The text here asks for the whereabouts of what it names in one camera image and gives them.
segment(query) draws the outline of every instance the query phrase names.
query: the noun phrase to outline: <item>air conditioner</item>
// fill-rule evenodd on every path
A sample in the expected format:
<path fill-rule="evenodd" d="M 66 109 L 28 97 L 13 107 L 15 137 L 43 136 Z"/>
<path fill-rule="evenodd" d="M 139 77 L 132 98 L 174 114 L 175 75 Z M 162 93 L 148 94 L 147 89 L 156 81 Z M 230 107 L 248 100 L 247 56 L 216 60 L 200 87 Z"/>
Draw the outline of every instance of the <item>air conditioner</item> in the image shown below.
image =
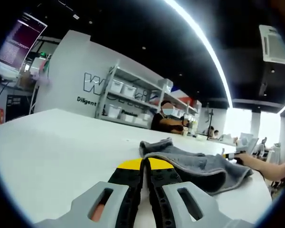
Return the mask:
<path fill-rule="evenodd" d="M 262 38 L 263 60 L 285 64 L 285 44 L 277 30 L 267 25 L 260 25 L 259 29 Z"/>

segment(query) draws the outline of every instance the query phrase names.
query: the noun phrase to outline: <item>gray gripper finger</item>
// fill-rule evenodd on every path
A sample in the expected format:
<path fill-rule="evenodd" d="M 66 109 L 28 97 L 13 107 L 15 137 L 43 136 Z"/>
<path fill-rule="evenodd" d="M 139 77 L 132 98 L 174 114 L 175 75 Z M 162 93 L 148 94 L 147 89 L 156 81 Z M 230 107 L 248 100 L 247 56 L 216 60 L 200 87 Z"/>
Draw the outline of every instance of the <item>gray gripper finger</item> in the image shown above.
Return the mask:
<path fill-rule="evenodd" d="M 46 219 L 37 228 L 115 228 L 120 205 L 129 189 L 127 185 L 98 182 L 72 201 L 71 210 L 57 219 Z M 90 218 L 106 190 L 112 190 L 98 222 Z"/>
<path fill-rule="evenodd" d="M 164 185 L 163 190 L 169 200 L 176 228 L 251 228 L 252 224 L 232 220 L 219 211 L 217 201 L 192 182 Z M 192 221 L 183 198 L 197 221 Z"/>

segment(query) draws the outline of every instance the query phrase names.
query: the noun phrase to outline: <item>dark shirt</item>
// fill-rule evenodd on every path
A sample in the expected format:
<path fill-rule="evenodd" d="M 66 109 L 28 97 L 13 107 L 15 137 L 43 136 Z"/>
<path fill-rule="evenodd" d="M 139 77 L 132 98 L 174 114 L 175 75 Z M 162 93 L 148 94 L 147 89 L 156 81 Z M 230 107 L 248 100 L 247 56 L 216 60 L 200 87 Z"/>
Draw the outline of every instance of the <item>dark shirt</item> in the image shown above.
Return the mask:
<path fill-rule="evenodd" d="M 163 119 L 163 116 L 160 113 L 155 114 L 152 119 L 151 130 L 162 132 L 163 127 L 160 124 L 160 121 L 162 119 Z"/>
<path fill-rule="evenodd" d="M 163 117 L 162 114 L 157 113 L 154 115 L 151 123 L 151 130 L 154 131 L 159 131 L 159 132 L 171 132 L 172 130 L 177 130 L 177 131 L 182 131 L 182 126 L 181 125 L 165 125 L 165 124 L 160 124 L 160 121 L 164 118 L 168 117 Z"/>

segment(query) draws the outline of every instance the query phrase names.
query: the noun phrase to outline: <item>white table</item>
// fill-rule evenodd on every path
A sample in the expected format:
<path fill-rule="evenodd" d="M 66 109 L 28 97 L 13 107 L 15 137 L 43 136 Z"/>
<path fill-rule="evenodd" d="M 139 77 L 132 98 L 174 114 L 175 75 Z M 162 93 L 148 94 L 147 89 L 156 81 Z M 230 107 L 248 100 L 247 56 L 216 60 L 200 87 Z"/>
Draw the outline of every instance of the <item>white table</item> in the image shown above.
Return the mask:
<path fill-rule="evenodd" d="M 70 210 L 74 198 L 97 182 L 108 181 L 121 162 L 139 158 L 141 140 L 167 137 L 190 152 L 216 154 L 225 147 L 54 109 L 0 126 L 0 176 L 7 193 L 32 222 L 56 219 Z M 249 222 L 271 204 L 258 172 L 238 189 L 215 198 L 227 216 Z M 134 226 L 155 227 L 145 185 Z"/>

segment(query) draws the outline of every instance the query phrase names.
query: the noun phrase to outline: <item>window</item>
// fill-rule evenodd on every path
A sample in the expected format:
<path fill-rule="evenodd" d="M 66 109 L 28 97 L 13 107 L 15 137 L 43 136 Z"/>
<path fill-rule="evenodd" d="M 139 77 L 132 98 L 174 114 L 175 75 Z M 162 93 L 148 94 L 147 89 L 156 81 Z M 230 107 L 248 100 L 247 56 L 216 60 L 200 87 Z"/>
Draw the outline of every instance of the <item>window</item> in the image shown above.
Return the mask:
<path fill-rule="evenodd" d="M 240 137 L 241 132 L 250 133 L 251 117 L 251 110 L 229 108 L 226 114 L 224 134 L 231 134 L 231 137 Z"/>
<path fill-rule="evenodd" d="M 260 130 L 258 133 L 260 143 L 267 137 L 266 147 L 271 147 L 279 142 L 281 130 L 281 117 L 275 113 L 261 112 Z"/>

